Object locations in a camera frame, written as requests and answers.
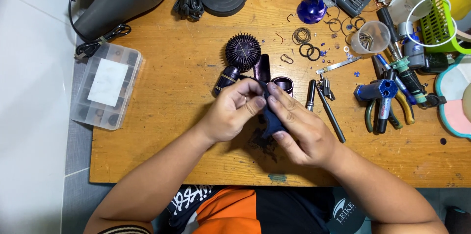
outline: dark stain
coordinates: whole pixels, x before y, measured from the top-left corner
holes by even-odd
[[[278,183],[286,182],[286,175],[284,174],[270,173],[268,174],[268,177],[270,178],[270,180],[278,182]]]
[[[264,130],[260,128],[256,128],[252,134],[252,137],[247,141],[247,145],[249,145],[253,149],[262,150],[263,154],[267,154],[273,159],[275,163],[278,163],[277,155],[275,154],[275,147],[277,145],[274,142],[273,137],[269,137],[268,139],[263,139],[262,134]]]

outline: white label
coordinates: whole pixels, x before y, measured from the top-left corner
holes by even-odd
[[[88,99],[109,106],[116,106],[128,66],[101,59],[91,85]]]

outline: left hand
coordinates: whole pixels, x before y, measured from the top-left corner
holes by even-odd
[[[230,141],[265,107],[267,101],[262,95],[260,84],[250,78],[225,87],[195,128],[203,131],[213,144]]]

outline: plastic cup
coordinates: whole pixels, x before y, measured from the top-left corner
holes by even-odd
[[[392,5],[388,6],[389,14],[391,15],[392,22],[394,25],[399,25],[402,22],[407,20],[407,17],[411,13],[412,8],[414,8],[422,0],[396,0]],[[412,16],[410,21],[415,22],[421,18],[427,16],[432,10],[432,1],[423,2],[418,6]]]
[[[369,36],[372,39],[371,48],[366,49],[360,42],[360,37]],[[375,54],[384,51],[390,43],[391,33],[386,25],[379,21],[368,21],[352,35],[352,50],[358,54]]]

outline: right hand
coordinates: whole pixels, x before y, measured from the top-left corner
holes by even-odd
[[[299,139],[299,145],[285,131],[273,138],[285,150],[291,162],[298,165],[325,167],[340,142],[319,116],[307,110],[273,82],[268,83],[268,105],[283,125]]]

